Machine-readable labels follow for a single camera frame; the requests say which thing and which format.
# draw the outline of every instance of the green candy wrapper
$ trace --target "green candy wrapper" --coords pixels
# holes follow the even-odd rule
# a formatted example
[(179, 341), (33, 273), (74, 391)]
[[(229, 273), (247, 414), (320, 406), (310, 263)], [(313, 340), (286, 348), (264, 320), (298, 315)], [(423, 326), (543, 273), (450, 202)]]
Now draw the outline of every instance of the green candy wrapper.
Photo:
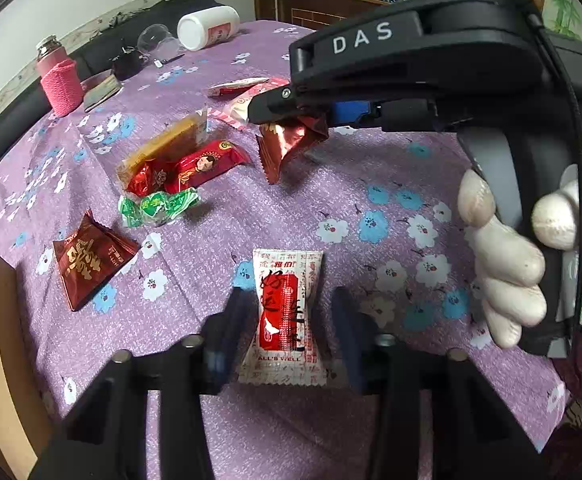
[(145, 196), (139, 204), (121, 196), (117, 202), (117, 209), (122, 214), (124, 227), (139, 227), (145, 224), (157, 226), (177, 218), (199, 199), (200, 195), (192, 187), (175, 194), (157, 191)]

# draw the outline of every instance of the green plant painting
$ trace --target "green plant painting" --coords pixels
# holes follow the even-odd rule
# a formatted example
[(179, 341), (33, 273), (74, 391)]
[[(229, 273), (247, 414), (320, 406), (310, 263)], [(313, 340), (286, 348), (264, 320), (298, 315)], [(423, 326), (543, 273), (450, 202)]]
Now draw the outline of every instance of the green plant painting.
[(582, 18), (578, 9), (576, 8), (577, 0), (552, 0), (558, 12), (554, 20), (554, 31), (560, 32), (570, 38), (582, 38), (574, 32), (571, 27), (575, 27), (582, 23)]

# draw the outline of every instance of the pink bottle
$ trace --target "pink bottle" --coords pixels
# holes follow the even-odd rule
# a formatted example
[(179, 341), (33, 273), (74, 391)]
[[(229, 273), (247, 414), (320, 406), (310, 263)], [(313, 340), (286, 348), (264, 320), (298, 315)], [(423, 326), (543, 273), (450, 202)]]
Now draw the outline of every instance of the pink bottle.
[(37, 71), (55, 115), (64, 117), (80, 106), (84, 90), (76, 63), (66, 55), (55, 36), (44, 38), (37, 44)]

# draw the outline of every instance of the floral tablecloth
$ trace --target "floral tablecloth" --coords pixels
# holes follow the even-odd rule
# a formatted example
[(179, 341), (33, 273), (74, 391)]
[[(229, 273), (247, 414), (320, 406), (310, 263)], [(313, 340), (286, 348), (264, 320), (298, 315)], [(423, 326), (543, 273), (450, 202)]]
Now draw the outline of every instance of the floral tablecloth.
[[(289, 43), (308, 31), (245, 23), (228, 43), (148, 66), (90, 114), (42, 118), (0, 162), (0, 255), (17, 270), (30, 360), (48, 410), (63, 416), (119, 348), (159, 351), (222, 309), (232, 285), (255, 289), (254, 248), (324, 250), (319, 308), (338, 356), (328, 298), (348, 286), (383, 330), (415, 348), (468, 351), (538, 449), (560, 421), (564, 384), (551, 364), (501, 351), (470, 312), (473, 258), (456, 212), (468, 160), (451, 134), (335, 128), (269, 186), (253, 126), (210, 128), (250, 154), (199, 188), (203, 203), (159, 228), (121, 227), (115, 167), (187, 113), (217, 107), (205, 89), (249, 76), (288, 76)], [(92, 208), (142, 244), (79, 312), (70, 312), (52, 252)], [(148, 473), (159, 477), (157, 396), (149, 398)], [(203, 397), (218, 478), (363, 477), (375, 399), (347, 389), (230, 384)], [(423, 476), (431, 457), (423, 453)]]

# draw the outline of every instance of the gloved hand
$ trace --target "gloved hand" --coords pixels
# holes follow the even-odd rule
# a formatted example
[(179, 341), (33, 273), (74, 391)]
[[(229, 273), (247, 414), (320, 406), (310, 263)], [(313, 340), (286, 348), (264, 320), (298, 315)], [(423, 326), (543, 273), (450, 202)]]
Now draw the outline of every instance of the gloved hand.
[[(545, 259), (531, 241), (500, 223), (488, 184), (472, 170), (466, 171), (460, 184), (458, 210), (476, 229), (476, 276), (484, 293), (482, 309), (492, 338), (501, 348), (513, 347), (520, 340), (521, 326), (536, 325), (545, 317), (546, 301), (538, 286)], [(577, 220), (575, 180), (538, 200), (531, 217), (538, 240), (563, 251), (575, 246)]]

